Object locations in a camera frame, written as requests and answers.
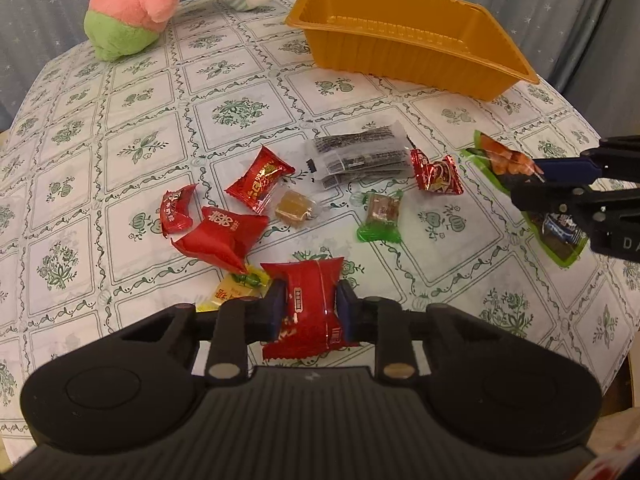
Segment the green plush base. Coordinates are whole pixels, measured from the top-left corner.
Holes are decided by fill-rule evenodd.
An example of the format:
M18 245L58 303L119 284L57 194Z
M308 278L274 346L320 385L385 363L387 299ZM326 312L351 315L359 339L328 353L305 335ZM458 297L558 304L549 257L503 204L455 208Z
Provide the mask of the green plush base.
M157 32L131 27L94 10L88 10L84 16L84 32L94 46L95 57L102 61L136 54L159 37Z

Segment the tablecloth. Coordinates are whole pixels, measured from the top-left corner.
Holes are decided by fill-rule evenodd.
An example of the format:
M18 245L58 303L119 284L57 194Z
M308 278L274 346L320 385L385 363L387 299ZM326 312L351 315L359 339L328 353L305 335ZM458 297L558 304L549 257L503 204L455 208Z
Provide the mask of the tablecloth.
M37 367L166 306L202 300L223 277L159 234L166 190L197 183L196 219L205 205L247 213L223 190L265 145L297 168L290 186L316 193L307 139L395 121L433 158L457 156L475 130L535 157L597 145L545 82L487 103L317 68L304 35L284 24L294 1L233 12L222 0L190 0L139 55L104 63L84 43L38 76L0 156L0 435L11 459L33 445L19 393ZM271 222L249 260L343 256L357 294L415 310L452 304L576 360L605 389L640 320L640 266L587 249L559 268L505 195L466 160L460 173L459 197L424 195L412 179L322 192L317 224ZM364 211L350 196L373 189L404 190L404 243L356 241ZM260 347L250 350L260 363ZM373 355L361 346L294 364L365 365Z

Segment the green candy wrapper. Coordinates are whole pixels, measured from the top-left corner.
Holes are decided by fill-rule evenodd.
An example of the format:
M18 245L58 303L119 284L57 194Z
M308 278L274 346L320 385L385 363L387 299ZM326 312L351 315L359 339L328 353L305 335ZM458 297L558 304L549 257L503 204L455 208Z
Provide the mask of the green candy wrapper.
M361 242L382 240L392 244L401 244L402 237L398 230L398 217L402 191L397 191L390 196L370 192L363 197L363 203L367 204L367 219L358 228L358 240Z
M504 194L510 196L516 184L530 179L544 182L544 173L532 158L509 149L476 130L474 147L462 150L482 173ZM568 215L523 212L531 231L545 253L560 267L569 267L587 244L585 233Z

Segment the yellow candy wrapper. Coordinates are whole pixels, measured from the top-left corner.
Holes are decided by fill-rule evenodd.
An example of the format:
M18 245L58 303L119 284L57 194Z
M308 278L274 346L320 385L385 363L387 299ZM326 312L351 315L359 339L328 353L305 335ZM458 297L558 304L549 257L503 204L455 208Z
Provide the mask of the yellow candy wrapper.
M247 274L227 274L209 299L196 305L196 312L218 310L225 301L233 298L260 298L263 289L268 288L270 283L269 275L251 265L247 266L247 270Z

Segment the snack package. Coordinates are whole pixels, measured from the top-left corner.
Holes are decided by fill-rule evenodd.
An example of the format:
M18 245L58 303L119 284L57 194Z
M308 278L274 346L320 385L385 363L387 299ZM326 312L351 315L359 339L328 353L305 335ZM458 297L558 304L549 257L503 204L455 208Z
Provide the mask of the snack package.
M462 195L465 192L452 156L446 155L442 160L429 162L422 150L415 148L411 150L411 162L419 189L450 195Z
M270 283L269 275L262 269L247 265L247 274L229 273L205 301L196 305L196 312L218 310L227 300L251 296L259 298Z
M264 359L306 359L347 346L334 311L342 261L262 264L271 278L287 282L287 315L279 339L262 347Z
M160 203L160 225L162 234L179 233L193 225L189 216L189 202L197 184L185 186L178 191L167 191Z
M287 189L276 206L275 215L284 224L301 228L318 214L318 204L303 194Z
M308 140L306 164L313 178L322 182L329 176L344 173L410 169L410 151L405 130L396 121L391 126L358 134Z
M402 237L398 230L398 219L402 191L396 191L389 196L370 192L364 197L367 203L367 219L358 228L356 233L358 240L361 242L382 240L401 244Z
M271 198L271 191L280 177L295 172L294 167L263 146L247 172L225 189L225 192L259 215L264 212Z
M268 216L239 215L217 207L202 208L204 220L172 245L182 254L229 272L246 274L244 258L269 223Z
M509 149L482 132L476 131L475 147L462 151L501 192L511 190L532 178L545 181L543 171L532 158ZM523 212L527 224L545 253L560 267L569 267L578 259L588 238L569 215Z

